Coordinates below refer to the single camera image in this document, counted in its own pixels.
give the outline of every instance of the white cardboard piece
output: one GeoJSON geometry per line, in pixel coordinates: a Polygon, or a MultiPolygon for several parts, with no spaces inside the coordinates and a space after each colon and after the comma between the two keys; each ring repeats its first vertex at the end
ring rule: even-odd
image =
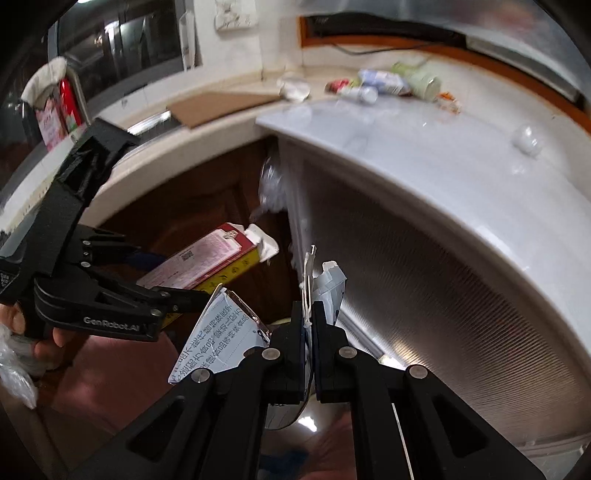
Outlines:
{"type": "Polygon", "coordinates": [[[221,285],[213,292],[170,372],[168,383],[180,382],[196,368],[218,373],[237,367],[245,351],[269,345],[259,324],[227,292],[221,285]]]}
{"type": "Polygon", "coordinates": [[[326,323],[334,325],[345,296],[347,277],[334,261],[322,263],[322,270],[320,275],[314,277],[312,302],[322,301],[326,323]]]}

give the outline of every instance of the finger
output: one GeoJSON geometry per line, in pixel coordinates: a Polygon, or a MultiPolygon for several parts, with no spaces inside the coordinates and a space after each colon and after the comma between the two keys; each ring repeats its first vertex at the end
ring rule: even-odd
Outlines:
{"type": "Polygon", "coordinates": [[[70,342],[76,336],[76,332],[70,330],[62,330],[61,328],[53,329],[53,341],[57,346],[62,347],[70,342]]]}
{"type": "Polygon", "coordinates": [[[60,365],[64,357],[64,349],[58,347],[51,340],[41,340],[33,346],[33,356],[55,368],[60,365]]]}
{"type": "Polygon", "coordinates": [[[14,333],[19,335],[25,333],[25,317],[16,305],[0,304],[0,323],[6,325],[14,333]]]}

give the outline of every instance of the green container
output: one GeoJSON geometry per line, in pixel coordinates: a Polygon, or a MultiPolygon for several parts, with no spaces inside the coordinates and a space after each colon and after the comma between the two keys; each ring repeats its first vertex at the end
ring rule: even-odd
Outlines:
{"type": "Polygon", "coordinates": [[[421,67],[399,61],[392,66],[392,72],[403,77],[413,90],[413,95],[422,100],[434,102],[441,92],[441,80],[421,67]]]}

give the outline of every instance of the cardboard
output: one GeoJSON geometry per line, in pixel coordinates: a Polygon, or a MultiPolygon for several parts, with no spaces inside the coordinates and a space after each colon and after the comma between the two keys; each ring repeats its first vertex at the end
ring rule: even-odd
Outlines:
{"type": "Polygon", "coordinates": [[[231,113],[280,100],[278,95],[205,92],[172,103],[168,110],[183,125],[194,128],[231,113]]]}

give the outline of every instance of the toothpaste tube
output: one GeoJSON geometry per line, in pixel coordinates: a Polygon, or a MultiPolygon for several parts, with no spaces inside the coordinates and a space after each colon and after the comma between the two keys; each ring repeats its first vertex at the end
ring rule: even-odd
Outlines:
{"type": "Polygon", "coordinates": [[[326,84],[325,91],[330,93],[337,93],[343,87],[353,86],[352,83],[353,81],[349,79],[333,80],[332,82],[326,84]]]}
{"type": "Polygon", "coordinates": [[[374,87],[350,87],[347,85],[341,87],[336,94],[367,105],[373,105],[378,100],[378,90],[374,87]]]}
{"type": "Polygon", "coordinates": [[[408,82],[396,73],[364,69],[358,76],[363,86],[375,87],[382,95],[412,95],[408,82]]]}

